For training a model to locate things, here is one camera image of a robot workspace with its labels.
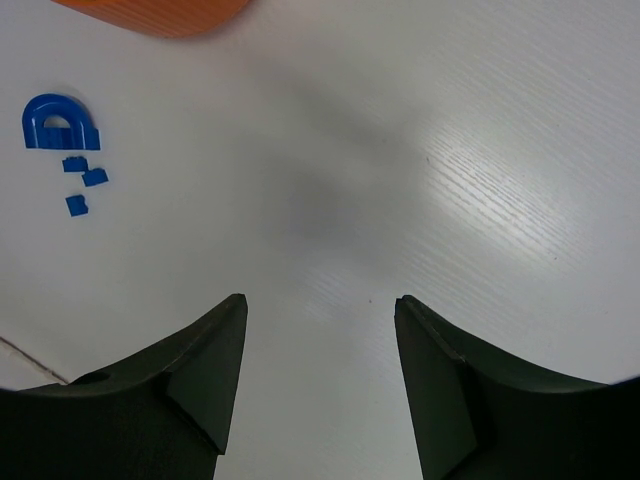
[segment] orange plastic piece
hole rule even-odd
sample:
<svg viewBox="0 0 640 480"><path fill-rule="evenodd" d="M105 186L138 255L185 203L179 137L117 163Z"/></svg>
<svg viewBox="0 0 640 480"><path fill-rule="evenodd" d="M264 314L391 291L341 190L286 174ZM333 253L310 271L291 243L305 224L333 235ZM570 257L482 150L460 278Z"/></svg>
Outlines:
<svg viewBox="0 0 640 480"><path fill-rule="evenodd" d="M186 37L229 20L249 0L53 0L128 30Z"/></svg>

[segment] blue building block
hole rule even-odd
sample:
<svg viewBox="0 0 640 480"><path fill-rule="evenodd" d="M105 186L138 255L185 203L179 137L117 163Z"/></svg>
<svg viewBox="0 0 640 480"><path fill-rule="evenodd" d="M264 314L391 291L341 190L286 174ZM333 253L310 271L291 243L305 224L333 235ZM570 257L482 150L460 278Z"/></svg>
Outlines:
<svg viewBox="0 0 640 480"><path fill-rule="evenodd" d="M89 162L85 157L67 157L62 161L62 169L66 173L88 172Z"/></svg>
<svg viewBox="0 0 640 480"><path fill-rule="evenodd" d="M49 118L60 117L68 128L46 127ZM74 98L45 93L31 99L22 114L27 148L47 150L100 150L100 132L89 112Z"/></svg>
<svg viewBox="0 0 640 480"><path fill-rule="evenodd" d="M65 200L72 217L89 213L89 207L87 207L84 195L74 195L73 197L67 197Z"/></svg>
<svg viewBox="0 0 640 480"><path fill-rule="evenodd" d="M107 177L107 172L105 172L104 168L94 168L82 175L82 181L85 187L93 187L108 182L109 177Z"/></svg>

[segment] blue arch block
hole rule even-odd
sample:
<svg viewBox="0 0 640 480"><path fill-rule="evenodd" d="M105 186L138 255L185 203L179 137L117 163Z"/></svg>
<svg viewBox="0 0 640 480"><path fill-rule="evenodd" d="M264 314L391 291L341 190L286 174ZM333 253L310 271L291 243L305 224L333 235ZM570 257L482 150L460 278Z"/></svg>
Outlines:
<svg viewBox="0 0 640 480"><path fill-rule="evenodd" d="M60 117L69 128L45 127L48 118ZM100 133L89 112L77 100L55 93L33 98L22 114L27 148L47 150L100 150Z"/></svg>

